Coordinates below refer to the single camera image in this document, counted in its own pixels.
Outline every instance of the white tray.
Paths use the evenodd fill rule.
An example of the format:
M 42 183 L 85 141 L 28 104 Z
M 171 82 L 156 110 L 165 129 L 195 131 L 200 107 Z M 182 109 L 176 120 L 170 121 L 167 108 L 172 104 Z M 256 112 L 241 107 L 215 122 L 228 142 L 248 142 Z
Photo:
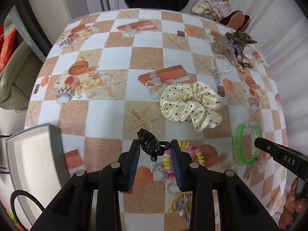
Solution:
M 29 192 L 47 207 L 69 180 L 60 129 L 50 124 L 28 128 L 8 138 L 6 148 L 14 189 Z M 27 197 L 18 200 L 33 225 L 41 210 Z

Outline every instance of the white wall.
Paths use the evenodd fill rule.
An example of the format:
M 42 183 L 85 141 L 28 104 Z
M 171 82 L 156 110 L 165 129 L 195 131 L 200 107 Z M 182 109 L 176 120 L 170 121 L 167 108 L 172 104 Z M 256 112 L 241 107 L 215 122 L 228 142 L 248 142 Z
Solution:
M 32 10 L 49 41 L 54 44 L 70 23 L 63 0 L 29 0 Z

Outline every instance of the white curtain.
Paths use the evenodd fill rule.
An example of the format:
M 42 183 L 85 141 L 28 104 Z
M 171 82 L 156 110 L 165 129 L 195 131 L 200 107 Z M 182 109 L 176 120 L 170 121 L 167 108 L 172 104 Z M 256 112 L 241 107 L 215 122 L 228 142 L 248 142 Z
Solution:
M 289 147 L 308 154 L 308 21 L 294 0 L 230 0 L 232 11 L 249 15 L 246 32 L 273 72 Z

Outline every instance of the polka dot scrunchie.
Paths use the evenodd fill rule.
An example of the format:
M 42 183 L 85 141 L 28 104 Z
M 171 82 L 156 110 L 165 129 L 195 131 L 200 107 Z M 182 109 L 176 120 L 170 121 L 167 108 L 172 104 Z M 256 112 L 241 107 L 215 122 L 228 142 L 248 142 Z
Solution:
M 169 85 L 161 95 L 161 113 L 172 122 L 192 121 L 196 131 L 215 128 L 222 121 L 221 96 L 206 83 L 177 83 Z

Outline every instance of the bracelet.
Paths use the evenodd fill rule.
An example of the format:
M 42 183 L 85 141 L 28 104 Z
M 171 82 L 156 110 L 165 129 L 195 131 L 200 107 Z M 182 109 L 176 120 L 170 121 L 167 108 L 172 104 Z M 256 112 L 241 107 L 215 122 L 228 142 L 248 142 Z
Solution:
M 238 125 L 238 128 L 236 129 L 235 135 L 234 135 L 234 141 L 233 141 L 233 151 L 235 154 L 236 159 L 239 163 L 242 163 L 244 165 L 252 165 L 254 164 L 260 154 L 261 150 L 256 148 L 254 154 L 249 160 L 246 160 L 242 153 L 242 136 L 245 128 L 252 128 L 254 130 L 254 134 L 257 137 L 262 137 L 261 130 L 259 128 L 259 125 L 256 122 L 246 122 L 245 124 Z

